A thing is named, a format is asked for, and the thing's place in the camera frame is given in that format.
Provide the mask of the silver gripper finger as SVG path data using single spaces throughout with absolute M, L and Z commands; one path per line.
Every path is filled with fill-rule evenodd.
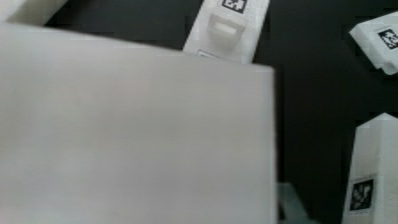
M 283 213 L 279 224 L 313 224 L 299 194 L 290 183 L 278 184 L 278 202 L 279 211 Z

